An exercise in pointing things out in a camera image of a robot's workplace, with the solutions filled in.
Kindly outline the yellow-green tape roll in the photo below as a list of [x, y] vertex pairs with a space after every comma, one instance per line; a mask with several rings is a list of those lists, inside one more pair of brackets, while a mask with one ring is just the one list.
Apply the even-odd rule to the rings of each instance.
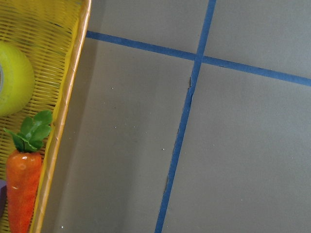
[[31, 62], [17, 47], [0, 43], [0, 115], [22, 110], [30, 101], [35, 87]]

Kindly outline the yellow woven plastic basket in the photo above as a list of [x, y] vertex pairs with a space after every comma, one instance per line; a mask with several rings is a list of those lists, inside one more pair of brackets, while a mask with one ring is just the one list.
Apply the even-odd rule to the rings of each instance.
[[3, 0], [0, 38], [29, 58], [35, 90], [19, 112], [0, 119], [0, 128], [18, 132], [23, 119], [51, 110], [52, 130], [40, 150], [43, 165], [29, 232], [42, 229], [55, 163], [91, 10], [89, 0]]

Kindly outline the orange toy carrot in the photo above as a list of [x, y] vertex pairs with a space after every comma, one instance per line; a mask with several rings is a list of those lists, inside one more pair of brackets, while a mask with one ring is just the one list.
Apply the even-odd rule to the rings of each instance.
[[29, 230], [42, 170], [39, 151], [51, 132], [51, 122], [52, 112], [43, 110], [25, 117], [18, 133], [4, 129], [15, 145], [6, 162], [7, 211], [12, 233]]

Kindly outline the purple foam block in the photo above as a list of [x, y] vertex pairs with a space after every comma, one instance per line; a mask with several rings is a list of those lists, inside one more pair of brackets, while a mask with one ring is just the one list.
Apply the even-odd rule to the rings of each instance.
[[0, 181], [0, 216], [4, 213], [4, 208], [6, 204], [6, 195], [7, 194], [7, 187], [6, 187], [6, 181], [1, 180]]

